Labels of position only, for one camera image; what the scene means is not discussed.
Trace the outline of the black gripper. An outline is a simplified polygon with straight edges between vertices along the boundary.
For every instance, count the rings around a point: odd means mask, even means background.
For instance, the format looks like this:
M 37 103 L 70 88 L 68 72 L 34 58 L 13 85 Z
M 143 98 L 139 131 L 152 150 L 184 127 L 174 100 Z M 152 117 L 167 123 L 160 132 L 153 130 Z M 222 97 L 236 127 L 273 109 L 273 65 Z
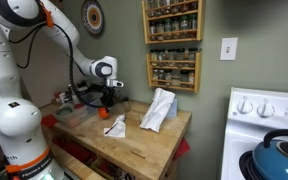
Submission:
M 109 107 L 112 108 L 116 105 L 117 95 L 115 88 L 92 84 L 88 90 L 94 97 L 100 99 L 101 107 L 107 108 L 107 105 L 110 105 Z

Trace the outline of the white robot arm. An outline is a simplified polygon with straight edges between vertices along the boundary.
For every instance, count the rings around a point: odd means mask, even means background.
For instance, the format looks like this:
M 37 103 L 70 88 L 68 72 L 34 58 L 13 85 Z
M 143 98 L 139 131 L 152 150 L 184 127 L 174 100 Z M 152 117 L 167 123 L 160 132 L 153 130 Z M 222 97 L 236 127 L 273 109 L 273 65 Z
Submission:
M 21 95 L 9 45 L 10 32 L 30 27 L 44 31 L 83 74 L 103 79 L 105 89 L 123 83 L 117 79 L 114 57 L 90 60 L 79 51 L 77 29 L 50 0 L 0 0 L 0 146 L 6 172 L 13 180 L 64 180 L 42 133 L 39 108 Z

